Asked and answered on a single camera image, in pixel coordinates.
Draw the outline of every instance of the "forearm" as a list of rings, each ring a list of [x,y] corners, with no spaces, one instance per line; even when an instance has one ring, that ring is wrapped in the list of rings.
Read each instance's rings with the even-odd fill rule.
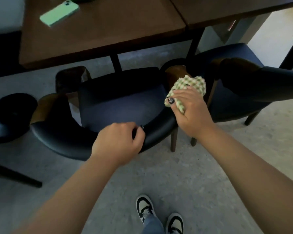
[[[293,233],[293,181],[219,128],[197,139],[264,233]]]
[[[81,233],[106,183],[117,169],[113,163],[92,156],[18,233]]]

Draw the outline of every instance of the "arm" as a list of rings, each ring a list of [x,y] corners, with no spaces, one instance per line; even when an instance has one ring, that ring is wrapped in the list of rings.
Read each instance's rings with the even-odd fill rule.
[[[178,125],[215,158],[264,233],[293,233],[293,181],[219,129],[193,88],[175,90],[186,108],[172,104]]]
[[[91,157],[17,233],[81,233],[99,195],[120,165],[142,148],[145,133],[134,122],[105,127],[93,144]]]

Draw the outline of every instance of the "fingernail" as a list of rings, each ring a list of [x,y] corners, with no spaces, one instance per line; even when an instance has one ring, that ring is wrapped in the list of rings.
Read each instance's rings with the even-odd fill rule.
[[[173,104],[175,102],[175,100],[173,98],[169,98],[168,102],[169,102],[169,104]]]

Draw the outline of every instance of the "black and white sneaker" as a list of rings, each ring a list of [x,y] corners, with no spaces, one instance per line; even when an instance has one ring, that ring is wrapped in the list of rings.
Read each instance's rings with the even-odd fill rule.
[[[144,224],[144,220],[149,215],[154,215],[156,217],[152,201],[146,195],[140,195],[137,198],[136,207],[137,207],[139,217],[141,218],[141,221],[143,222],[143,224]]]
[[[172,213],[166,223],[166,234],[183,234],[183,220],[179,213]]]

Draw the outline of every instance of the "green phone case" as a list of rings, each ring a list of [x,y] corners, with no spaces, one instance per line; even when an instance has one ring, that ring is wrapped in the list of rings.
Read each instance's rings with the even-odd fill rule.
[[[40,20],[47,26],[52,26],[67,16],[73,14],[79,9],[79,6],[72,1],[65,1],[52,10],[40,16]]]

